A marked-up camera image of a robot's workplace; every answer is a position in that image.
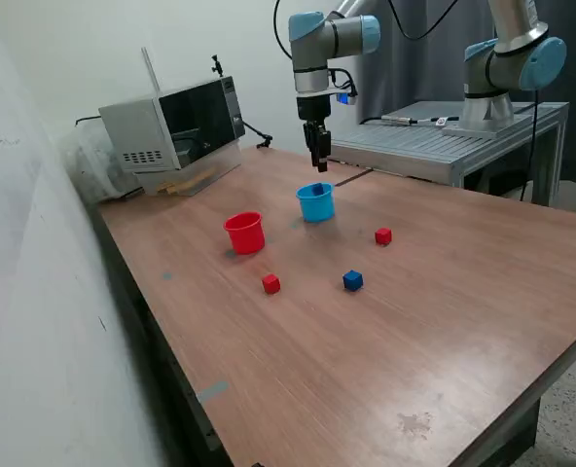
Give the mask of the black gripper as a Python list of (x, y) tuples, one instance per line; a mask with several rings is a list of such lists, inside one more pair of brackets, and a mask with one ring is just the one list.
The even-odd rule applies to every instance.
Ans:
[(325, 119), (330, 116), (330, 96), (298, 97), (297, 109), (299, 118), (304, 122), (309, 122), (303, 124), (306, 146), (312, 155), (317, 146), (317, 169), (319, 172), (326, 172), (329, 157), (329, 131), (324, 126), (317, 129), (316, 125), (323, 125)]

